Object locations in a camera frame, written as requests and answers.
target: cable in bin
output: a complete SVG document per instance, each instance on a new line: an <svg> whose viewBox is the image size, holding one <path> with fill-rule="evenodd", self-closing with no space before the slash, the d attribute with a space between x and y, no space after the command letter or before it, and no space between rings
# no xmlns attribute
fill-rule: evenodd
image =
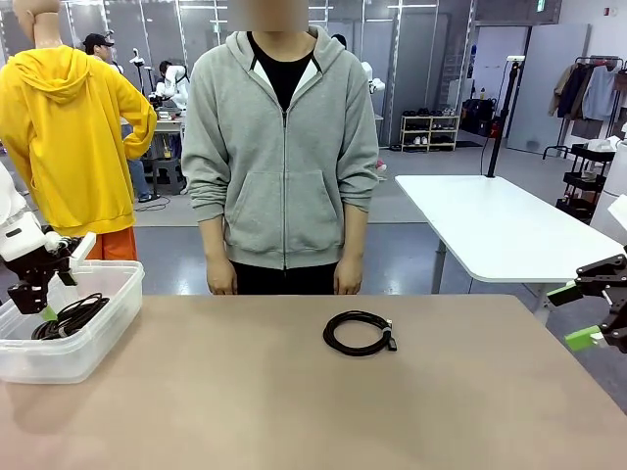
<svg viewBox="0 0 627 470"><path fill-rule="evenodd" d="M335 330L346 321L360 321L376 326L382 331L381 339L373 345L363 348L350 348L343 345L337 340L337 338L335 338ZM392 322L390 320L385 320L378 315L362 310L345 311L331 318L324 328L322 338L324 339L324 342L334 350L354 357L377 354L385 348L391 352L397 350L396 340L392 337Z"/></svg>

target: hoodie pocket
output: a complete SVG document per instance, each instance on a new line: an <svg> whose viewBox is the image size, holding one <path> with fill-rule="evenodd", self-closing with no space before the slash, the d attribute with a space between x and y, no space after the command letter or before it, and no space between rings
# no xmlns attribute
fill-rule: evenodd
<svg viewBox="0 0 627 470"><path fill-rule="evenodd" d="M287 184L287 251L320 251L340 245L342 223L322 172L289 172Z"/></svg>
<svg viewBox="0 0 627 470"><path fill-rule="evenodd" d="M257 253L281 252L281 174L248 173L224 218L228 245Z"/></svg>

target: hoodie zipper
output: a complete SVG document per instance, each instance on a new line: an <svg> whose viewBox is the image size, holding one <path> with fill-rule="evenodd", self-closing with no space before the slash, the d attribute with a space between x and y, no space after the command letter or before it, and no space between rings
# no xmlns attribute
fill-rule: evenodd
<svg viewBox="0 0 627 470"><path fill-rule="evenodd" d="M287 118L290 110L294 107L296 102L300 100L305 93L307 93L311 88L316 85L321 79L321 73L318 73L315 77L313 77L308 83L305 84L298 92L294 93L292 96L292 101L287 110L283 110L281 105L276 98L276 93L268 91L265 86L269 86L269 89L272 89L272 85L267 83L259 78L258 75L254 73L253 70L249 70L249 76L253 78L253 81L256 81L257 84L260 85L262 90L270 97L270 99L276 104L278 110L281 112L283 118L283 197L282 197L282 206L283 206L283 276L287 277Z"/></svg>
<svg viewBox="0 0 627 470"><path fill-rule="evenodd" d="M283 113L283 277L287 277L287 111Z"/></svg>

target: yellow hoodie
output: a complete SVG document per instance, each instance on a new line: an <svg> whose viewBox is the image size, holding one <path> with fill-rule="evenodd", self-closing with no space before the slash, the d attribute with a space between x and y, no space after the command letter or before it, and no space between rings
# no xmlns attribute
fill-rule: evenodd
<svg viewBox="0 0 627 470"><path fill-rule="evenodd" d="M120 117L133 126L123 142ZM126 159L148 150L156 123L126 78L70 47L21 52L0 71L0 139L62 235L133 225Z"/></svg>

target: black t-shirt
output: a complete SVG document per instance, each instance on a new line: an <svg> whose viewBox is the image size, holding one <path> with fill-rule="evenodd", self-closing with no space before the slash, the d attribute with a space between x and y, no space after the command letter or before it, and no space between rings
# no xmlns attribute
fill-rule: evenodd
<svg viewBox="0 0 627 470"><path fill-rule="evenodd" d="M305 73L305 69L314 55L314 51L311 51L307 56L298 61L279 62L275 61L259 47L251 31L248 31L248 40L251 43L255 57L264 68L265 74L270 80L279 105L281 105L283 111L287 111L292 102L292 96L294 95L294 91L296 91L298 82L301 81L303 73Z"/></svg>

